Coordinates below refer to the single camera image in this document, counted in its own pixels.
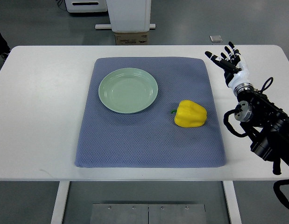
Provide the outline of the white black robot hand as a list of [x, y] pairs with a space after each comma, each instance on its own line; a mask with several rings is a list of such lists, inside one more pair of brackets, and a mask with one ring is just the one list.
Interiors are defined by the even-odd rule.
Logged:
[[205, 55], [218, 67], [224, 70], [226, 85], [233, 91], [242, 83], [249, 83], [249, 69], [244, 57], [232, 42], [224, 47], [226, 54], [217, 56], [209, 51]]

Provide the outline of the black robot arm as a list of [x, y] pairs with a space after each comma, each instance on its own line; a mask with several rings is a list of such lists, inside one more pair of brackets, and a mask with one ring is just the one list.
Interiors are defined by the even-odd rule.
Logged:
[[263, 93], [271, 84], [270, 77], [260, 90], [250, 83], [234, 88], [237, 106], [224, 114], [224, 125], [233, 135], [252, 141], [251, 151], [273, 163], [273, 174], [281, 174], [281, 161], [289, 167], [289, 116], [270, 102]]

